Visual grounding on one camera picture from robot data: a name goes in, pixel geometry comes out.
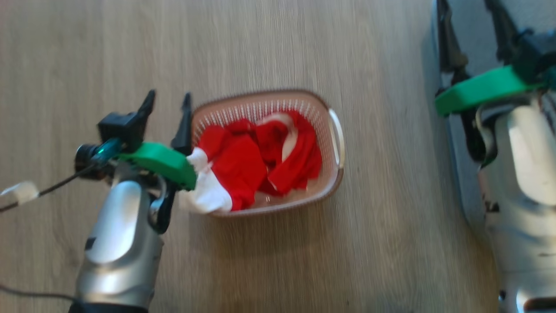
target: wood grain floor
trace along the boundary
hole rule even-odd
[[[167,144],[186,91],[199,105],[310,89],[344,127],[337,193],[236,221],[174,211],[151,311],[493,312],[494,263],[459,210],[438,84],[430,0],[0,0],[0,187],[70,175],[96,123],[153,87],[147,137]],[[0,283],[73,293],[106,193],[79,181],[2,214]],[[1,312],[67,306],[0,295]]]

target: green plastic bracket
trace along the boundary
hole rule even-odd
[[[508,65],[460,82],[444,91],[436,97],[436,112],[447,116],[542,87],[546,87],[546,84],[524,82],[514,72],[512,65]]]
[[[131,161],[176,183],[181,189],[193,190],[197,175],[185,155],[160,143],[143,144],[134,153],[121,153],[119,159]]]

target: laundry basket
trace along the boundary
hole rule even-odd
[[[256,122],[270,114],[291,110],[301,113],[315,129],[322,155],[319,177],[309,181],[307,190],[294,190],[285,197],[257,193],[255,203],[250,208],[226,213],[213,212],[211,215],[238,217],[282,211],[322,200],[336,191],[344,174],[344,135],[336,113],[312,92],[258,92],[204,104],[193,113],[193,145],[196,146],[207,126],[225,126],[244,118]]]

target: red fabric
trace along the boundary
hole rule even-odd
[[[285,124],[289,118],[284,115],[260,125],[243,119],[203,132],[198,147],[213,162],[212,171],[232,198],[232,211],[252,205],[256,191],[285,195],[307,188],[307,181],[319,176],[322,158],[315,130],[299,113],[286,113],[291,123]],[[284,142],[294,138],[293,131],[297,141],[282,160]]]

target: basket handle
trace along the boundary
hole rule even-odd
[[[332,145],[334,146],[334,155],[336,156],[336,164],[339,168],[344,168],[346,158],[346,149],[344,141],[344,132],[340,125],[340,120],[333,109],[328,110],[330,115],[330,132],[332,133]]]

